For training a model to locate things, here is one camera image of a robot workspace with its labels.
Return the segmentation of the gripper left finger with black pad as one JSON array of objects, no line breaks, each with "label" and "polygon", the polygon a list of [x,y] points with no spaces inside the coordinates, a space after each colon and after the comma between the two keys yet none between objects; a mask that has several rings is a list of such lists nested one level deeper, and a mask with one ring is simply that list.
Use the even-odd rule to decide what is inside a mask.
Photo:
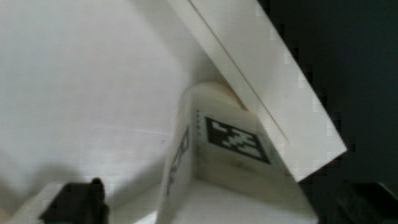
[{"label": "gripper left finger with black pad", "polygon": [[109,215],[105,185],[94,178],[50,183],[2,224],[109,224]]}]

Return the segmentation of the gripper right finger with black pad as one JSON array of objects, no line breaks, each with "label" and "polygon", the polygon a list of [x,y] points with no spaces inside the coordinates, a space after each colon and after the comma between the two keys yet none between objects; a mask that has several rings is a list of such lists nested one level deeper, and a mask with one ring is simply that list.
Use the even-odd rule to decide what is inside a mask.
[{"label": "gripper right finger with black pad", "polygon": [[345,184],[336,194],[331,224],[398,224],[398,184]]}]

